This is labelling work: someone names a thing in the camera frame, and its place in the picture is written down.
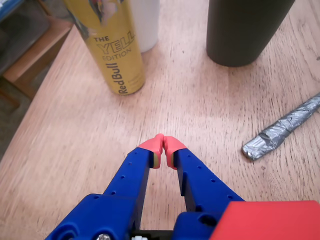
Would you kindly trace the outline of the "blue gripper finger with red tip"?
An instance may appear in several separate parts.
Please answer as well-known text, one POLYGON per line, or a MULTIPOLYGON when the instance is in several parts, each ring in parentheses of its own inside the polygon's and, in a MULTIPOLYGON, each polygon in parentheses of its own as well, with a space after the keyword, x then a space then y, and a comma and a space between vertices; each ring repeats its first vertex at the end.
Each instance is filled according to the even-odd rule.
POLYGON ((47 239, 130 239, 140 227, 149 170, 160 166, 163 140, 157 134, 132 150, 106 190, 84 197, 47 239))
POLYGON ((229 203, 242 198, 176 138, 164 137, 163 148, 167 165, 177 170, 186 206, 176 219, 171 239, 208 240, 229 203))

